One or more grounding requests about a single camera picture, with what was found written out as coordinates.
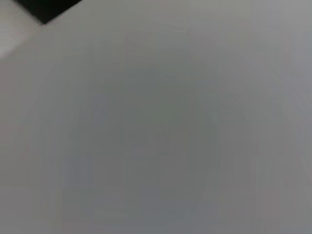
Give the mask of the black angular object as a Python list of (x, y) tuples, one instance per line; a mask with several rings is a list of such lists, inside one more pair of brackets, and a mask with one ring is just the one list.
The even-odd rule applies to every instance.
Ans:
[(13, 0), (40, 23), (46, 24), (82, 0)]

